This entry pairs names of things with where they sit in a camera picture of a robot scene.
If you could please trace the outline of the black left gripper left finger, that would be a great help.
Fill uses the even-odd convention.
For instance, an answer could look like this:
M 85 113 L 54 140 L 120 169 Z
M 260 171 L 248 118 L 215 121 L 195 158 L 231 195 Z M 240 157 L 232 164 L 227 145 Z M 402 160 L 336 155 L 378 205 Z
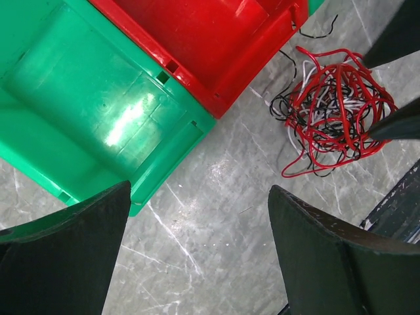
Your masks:
M 2 314 L 101 314 L 131 208 L 120 182 L 1 231 Z

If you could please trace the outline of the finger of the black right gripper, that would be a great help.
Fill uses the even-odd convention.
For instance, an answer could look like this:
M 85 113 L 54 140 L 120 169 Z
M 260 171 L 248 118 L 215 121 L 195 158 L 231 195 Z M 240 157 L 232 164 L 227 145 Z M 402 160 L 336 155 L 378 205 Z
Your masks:
M 391 113 L 369 128 L 373 140 L 419 140 L 419 98 Z
M 362 61 L 376 68 L 419 51 L 419 1 L 403 1 Z

